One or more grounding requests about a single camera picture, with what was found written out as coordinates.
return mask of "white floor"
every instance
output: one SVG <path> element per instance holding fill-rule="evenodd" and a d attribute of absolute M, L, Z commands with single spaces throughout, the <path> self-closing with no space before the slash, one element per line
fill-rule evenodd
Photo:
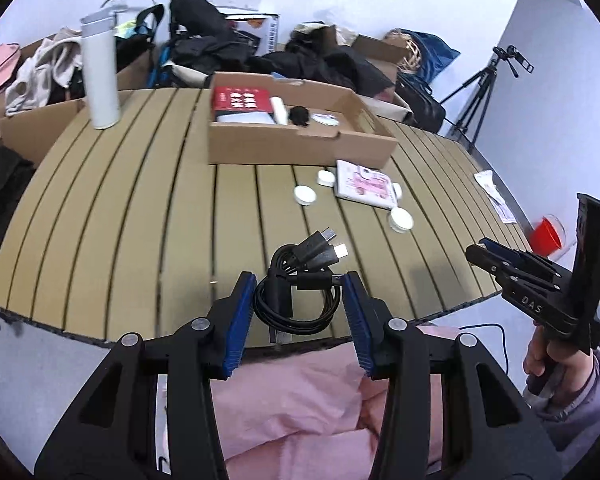
<path fill-rule="evenodd" d="M 506 330 L 509 377 L 522 389 L 526 379 L 522 359 L 534 329 L 527 316 L 497 297 L 434 323 L 459 327 L 488 322 L 499 323 Z M 1 325 L 0 435 L 33 471 L 49 434 L 107 350 L 29 325 Z M 504 368 L 500 330 L 488 327 L 468 332 L 480 338 Z"/>

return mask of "white tube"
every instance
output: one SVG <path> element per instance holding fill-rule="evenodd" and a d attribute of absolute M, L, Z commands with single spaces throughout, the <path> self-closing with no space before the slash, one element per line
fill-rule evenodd
<path fill-rule="evenodd" d="M 82 78 L 91 125 L 96 130 L 109 128 L 120 120 L 115 31 L 108 26 L 114 25 L 114 19 L 107 19 L 106 26 L 104 21 L 99 20 L 96 34 L 91 34 L 93 27 L 90 30 L 87 24 L 82 26 Z"/>
<path fill-rule="evenodd" d="M 273 118 L 276 120 L 276 124 L 288 124 L 289 115 L 286 113 L 285 104 L 279 97 L 272 97 L 269 99 L 271 106 L 273 107 Z"/>

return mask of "red bucket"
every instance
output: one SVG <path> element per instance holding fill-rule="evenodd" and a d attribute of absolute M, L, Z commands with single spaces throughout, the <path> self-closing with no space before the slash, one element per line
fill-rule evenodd
<path fill-rule="evenodd" d="M 538 227 L 531 233 L 529 245 L 532 251 L 540 256 L 549 256 L 562 247 L 558 232 L 547 217 L 543 216 Z"/>

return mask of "person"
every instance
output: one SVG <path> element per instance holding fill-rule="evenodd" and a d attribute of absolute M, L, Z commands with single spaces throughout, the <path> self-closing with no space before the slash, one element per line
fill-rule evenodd
<path fill-rule="evenodd" d="M 544 359 L 558 363 L 543 391 L 523 397 L 540 418 L 567 473 L 589 450 L 600 434 L 600 349 L 590 355 L 574 345 L 547 341 L 542 326 L 529 342 L 523 369 L 529 375 L 544 373 Z"/>
<path fill-rule="evenodd" d="M 455 339 L 458 329 L 420 325 Z M 566 473 L 600 434 L 600 350 L 590 356 L 548 342 L 536 327 L 523 369 L 558 366 L 539 396 L 527 400 L 553 441 Z M 353 343 L 240 366 L 228 381 L 212 381 L 222 453 L 232 480 L 366 480 L 378 446 L 388 381 L 371 381 Z M 430 377 L 429 471 L 440 468 L 442 383 Z M 165 428 L 162 456 L 168 457 Z"/>

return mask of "red book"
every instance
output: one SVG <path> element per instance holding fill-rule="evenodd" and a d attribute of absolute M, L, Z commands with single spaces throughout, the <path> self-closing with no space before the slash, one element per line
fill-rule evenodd
<path fill-rule="evenodd" d="M 216 88 L 214 95 L 216 116 L 227 113 L 266 112 L 273 113 L 269 91 L 263 88 Z"/>

